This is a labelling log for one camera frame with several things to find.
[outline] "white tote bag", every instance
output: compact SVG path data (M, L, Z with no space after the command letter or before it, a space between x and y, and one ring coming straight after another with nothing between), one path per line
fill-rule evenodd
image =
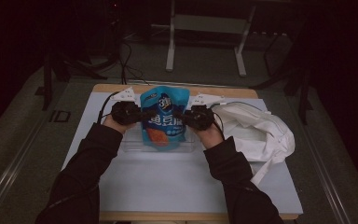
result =
M223 122L225 137L233 136L237 151L248 161L266 163L252 178L258 185L269 167L295 151L295 138L287 125L277 116L245 103L215 105L212 111Z

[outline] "black sleeve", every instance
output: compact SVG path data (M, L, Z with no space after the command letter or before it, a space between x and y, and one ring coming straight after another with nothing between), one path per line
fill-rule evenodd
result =
M283 223L269 196L250 181L252 169L244 155L236 151L233 137L204 153L211 175L223 184L231 224Z
M99 223L98 182L117 155L123 135L93 124L77 153L57 176L36 223Z

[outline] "snack bag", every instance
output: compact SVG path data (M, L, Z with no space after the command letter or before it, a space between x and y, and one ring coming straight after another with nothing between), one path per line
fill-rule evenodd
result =
M190 91L159 86L141 95L141 110L155 110L157 115L142 121L142 137L146 145L157 150L171 150L185 141L186 126L173 117L173 111L186 110Z

